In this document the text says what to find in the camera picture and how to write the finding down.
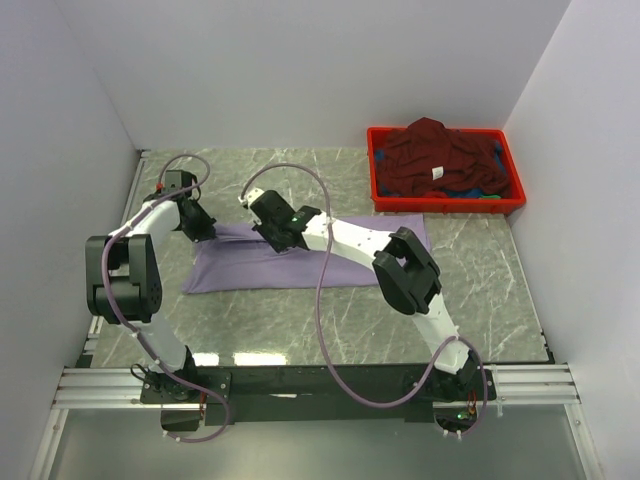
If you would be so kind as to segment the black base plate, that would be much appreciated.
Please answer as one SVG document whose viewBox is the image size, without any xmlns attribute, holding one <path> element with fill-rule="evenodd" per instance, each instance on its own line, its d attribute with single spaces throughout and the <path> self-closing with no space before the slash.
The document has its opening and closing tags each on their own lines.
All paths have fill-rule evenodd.
<svg viewBox="0 0 640 480">
<path fill-rule="evenodd" d="M 484 399 L 496 398 L 492 373 L 475 362 L 457 375 L 428 371 L 423 364 L 340 365 L 337 371 L 350 388 L 374 402 L 394 401 L 412 389 L 418 392 L 400 406 L 376 409 L 345 393 L 325 366 L 229 366 L 192 370 L 195 383 L 215 392 L 214 397 L 177 384 L 164 374 L 148 373 L 140 400 L 143 405 L 176 405 L 178 413 L 162 416 L 164 426 L 175 431 L 182 426 L 195 429 L 197 419 L 208 426 L 224 421 L 394 418 L 431 423 L 448 405 L 476 407 Z"/>
</svg>

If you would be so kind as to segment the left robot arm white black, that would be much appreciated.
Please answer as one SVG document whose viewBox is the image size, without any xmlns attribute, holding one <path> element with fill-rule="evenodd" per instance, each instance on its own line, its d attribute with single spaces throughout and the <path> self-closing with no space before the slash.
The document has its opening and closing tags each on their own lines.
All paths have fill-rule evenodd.
<svg viewBox="0 0 640 480">
<path fill-rule="evenodd" d="M 125 226 L 85 243 L 90 312 L 132 335 L 152 371 L 170 371 L 164 389 L 179 402 L 197 395 L 200 378 L 191 371 L 194 362 L 188 347 L 161 312 L 163 290 L 155 248 L 172 231 L 182 232 L 194 243 L 212 240 L 214 223 L 194 199 L 180 197 L 159 205 L 147 201 Z"/>
</svg>

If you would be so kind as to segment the lavender t shirt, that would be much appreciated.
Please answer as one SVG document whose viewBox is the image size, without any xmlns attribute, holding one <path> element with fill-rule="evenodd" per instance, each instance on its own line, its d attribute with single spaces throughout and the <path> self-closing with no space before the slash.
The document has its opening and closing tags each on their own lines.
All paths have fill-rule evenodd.
<svg viewBox="0 0 640 480">
<path fill-rule="evenodd" d="M 340 220 L 380 231 L 397 231 L 404 226 L 431 250 L 420 214 L 347 216 Z M 182 293 L 316 287 L 324 253 L 296 248 L 278 254 L 249 224 L 219 225 L 216 234 L 216 239 L 196 245 L 194 266 Z M 323 286 L 377 286 L 377 279 L 368 268 L 332 254 Z"/>
</svg>

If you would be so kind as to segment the dark red t shirt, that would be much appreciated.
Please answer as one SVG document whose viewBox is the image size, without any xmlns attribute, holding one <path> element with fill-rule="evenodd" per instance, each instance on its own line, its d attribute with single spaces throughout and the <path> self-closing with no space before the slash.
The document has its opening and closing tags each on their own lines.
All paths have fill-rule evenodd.
<svg viewBox="0 0 640 480">
<path fill-rule="evenodd" d="M 408 127 L 392 130 L 375 154 L 382 194 L 426 197 L 434 192 L 466 198 L 474 190 L 503 196 L 509 191 L 505 167 L 496 160 L 493 139 L 449 129 L 423 117 Z"/>
</svg>

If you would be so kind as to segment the red plastic bin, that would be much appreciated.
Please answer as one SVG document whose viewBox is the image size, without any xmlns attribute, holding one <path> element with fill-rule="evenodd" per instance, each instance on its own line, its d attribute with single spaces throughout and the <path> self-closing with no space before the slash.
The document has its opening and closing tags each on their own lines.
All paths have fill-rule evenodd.
<svg viewBox="0 0 640 480">
<path fill-rule="evenodd" d="M 507 138 L 502 130 L 462 128 L 462 132 L 481 134 L 500 144 L 500 161 L 509 178 L 509 194 L 501 198 L 440 198 L 440 197 L 394 197 L 383 196 L 379 189 L 375 167 L 375 152 L 380 150 L 388 134 L 400 127 L 373 126 L 366 131 L 367 153 L 370 174 L 370 198 L 376 212 L 391 213 L 478 213 L 510 215 L 526 204 L 522 186 Z"/>
</svg>

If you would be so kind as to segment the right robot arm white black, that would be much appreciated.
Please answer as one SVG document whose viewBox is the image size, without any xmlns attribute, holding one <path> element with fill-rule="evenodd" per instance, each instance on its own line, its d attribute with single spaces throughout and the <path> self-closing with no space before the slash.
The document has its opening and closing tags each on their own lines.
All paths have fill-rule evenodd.
<svg viewBox="0 0 640 480">
<path fill-rule="evenodd" d="M 275 251 L 328 250 L 372 271 L 384 300 L 411 317 L 436 358 L 442 393 L 460 399 L 473 388 L 477 366 L 445 306 L 440 268 L 412 230 L 365 228 L 308 206 L 297 211 L 288 205 L 248 209 L 254 229 Z"/>
</svg>

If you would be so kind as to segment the aluminium front rail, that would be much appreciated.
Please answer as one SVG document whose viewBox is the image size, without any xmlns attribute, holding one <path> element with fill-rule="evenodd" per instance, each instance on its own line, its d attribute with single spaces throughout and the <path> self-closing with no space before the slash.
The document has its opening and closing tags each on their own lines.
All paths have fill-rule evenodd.
<svg viewBox="0 0 640 480">
<path fill-rule="evenodd" d="M 497 403 L 524 405 L 573 405 L 581 402 L 568 366 L 552 364 L 491 365 Z M 52 407 L 72 409 L 142 408 L 142 382 L 123 368 L 65 369 Z"/>
</svg>

